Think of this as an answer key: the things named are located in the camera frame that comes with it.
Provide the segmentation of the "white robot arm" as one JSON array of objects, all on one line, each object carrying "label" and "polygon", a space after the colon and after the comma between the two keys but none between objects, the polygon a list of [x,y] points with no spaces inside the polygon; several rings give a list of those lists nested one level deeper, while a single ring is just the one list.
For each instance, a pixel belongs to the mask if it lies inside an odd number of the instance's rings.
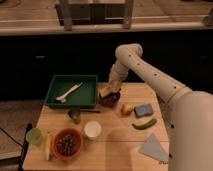
[{"label": "white robot arm", "polygon": [[118,46],[109,80],[123,81],[131,69],[171,108],[168,171],[213,171],[213,95],[193,91],[142,54],[140,44]]}]

